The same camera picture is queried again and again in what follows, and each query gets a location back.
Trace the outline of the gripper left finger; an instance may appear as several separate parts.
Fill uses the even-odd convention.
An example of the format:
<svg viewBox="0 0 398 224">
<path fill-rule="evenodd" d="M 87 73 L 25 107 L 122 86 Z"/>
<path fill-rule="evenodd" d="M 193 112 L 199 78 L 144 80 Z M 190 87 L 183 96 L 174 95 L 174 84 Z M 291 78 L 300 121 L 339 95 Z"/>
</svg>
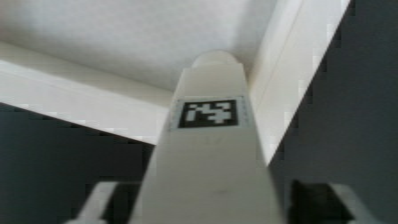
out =
<svg viewBox="0 0 398 224">
<path fill-rule="evenodd" d="M 62 224 L 128 224 L 138 188 L 138 182 L 99 182 L 78 215 Z"/>
</svg>

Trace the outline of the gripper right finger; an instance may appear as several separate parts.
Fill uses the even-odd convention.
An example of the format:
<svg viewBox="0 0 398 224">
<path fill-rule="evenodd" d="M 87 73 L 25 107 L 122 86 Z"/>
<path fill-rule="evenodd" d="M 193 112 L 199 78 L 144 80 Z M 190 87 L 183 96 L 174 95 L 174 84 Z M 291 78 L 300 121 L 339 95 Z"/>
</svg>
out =
<svg viewBox="0 0 398 224">
<path fill-rule="evenodd" d="M 385 224 L 346 185 L 291 183 L 288 224 Z"/>
</svg>

